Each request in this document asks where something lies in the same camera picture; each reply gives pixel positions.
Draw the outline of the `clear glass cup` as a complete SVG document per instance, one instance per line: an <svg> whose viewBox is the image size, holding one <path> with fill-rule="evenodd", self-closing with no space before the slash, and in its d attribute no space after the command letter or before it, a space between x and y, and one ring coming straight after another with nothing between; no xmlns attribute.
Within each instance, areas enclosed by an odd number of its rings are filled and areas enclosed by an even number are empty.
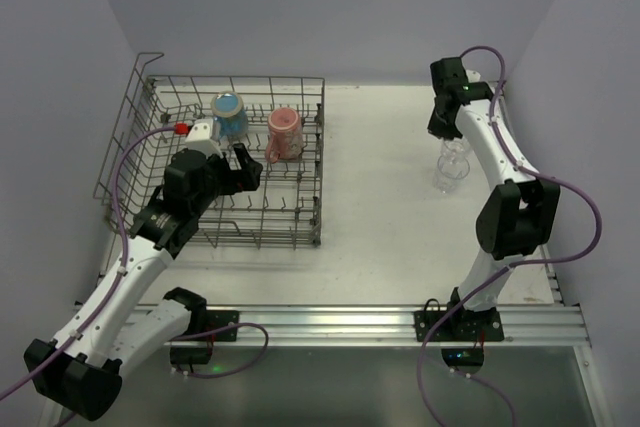
<svg viewBox="0 0 640 427"><path fill-rule="evenodd" d="M436 164L433 187L443 194L456 191L470 173L470 163L465 157L441 155Z"/></svg>
<svg viewBox="0 0 640 427"><path fill-rule="evenodd" d="M466 159L472 150L469 142L462 139L443 140L441 142L440 154L451 161Z"/></svg>

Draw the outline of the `pink patterned mug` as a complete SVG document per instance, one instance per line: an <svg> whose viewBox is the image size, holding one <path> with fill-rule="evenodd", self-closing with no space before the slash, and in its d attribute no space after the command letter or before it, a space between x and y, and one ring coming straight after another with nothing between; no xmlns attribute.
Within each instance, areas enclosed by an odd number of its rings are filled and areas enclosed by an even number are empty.
<svg viewBox="0 0 640 427"><path fill-rule="evenodd" d="M265 159L269 163L297 159L303 150L302 120L290 107L275 109L267 119L269 140Z"/></svg>

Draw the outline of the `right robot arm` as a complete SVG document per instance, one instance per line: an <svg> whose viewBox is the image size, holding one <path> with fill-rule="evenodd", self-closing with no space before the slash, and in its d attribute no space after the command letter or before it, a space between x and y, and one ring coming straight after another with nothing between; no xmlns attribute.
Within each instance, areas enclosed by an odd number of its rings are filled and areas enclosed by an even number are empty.
<svg viewBox="0 0 640 427"><path fill-rule="evenodd" d="M536 170L505 130L496 92L469 79L459 57L430 66L435 93L428 130L443 140L465 139L474 151L490 194L475 223L479 252L464 281L454 289L446 312L427 324L437 339L472 340L484 332L503 339L497 300L515 263L548 242L560 197L556 184Z"/></svg>

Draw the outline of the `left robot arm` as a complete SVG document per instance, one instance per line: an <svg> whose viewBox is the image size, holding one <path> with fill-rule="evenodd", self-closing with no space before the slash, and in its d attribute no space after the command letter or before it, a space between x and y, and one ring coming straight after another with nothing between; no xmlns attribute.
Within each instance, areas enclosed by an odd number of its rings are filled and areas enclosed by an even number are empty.
<svg viewBox="0 0 640 427"><path fill-rule="evenodd" d="M116 263L81 309L51 340L35 339L24 353L36 391L88 421L102 417L124 378L171 340L211 339L206 300L183 288L167 292L149 316L126 321L143 294L199 230L199 220L219 197L255 191L263 170L242 143L238 162L184 148L164 169L147 205L126 232Z"/></svg>

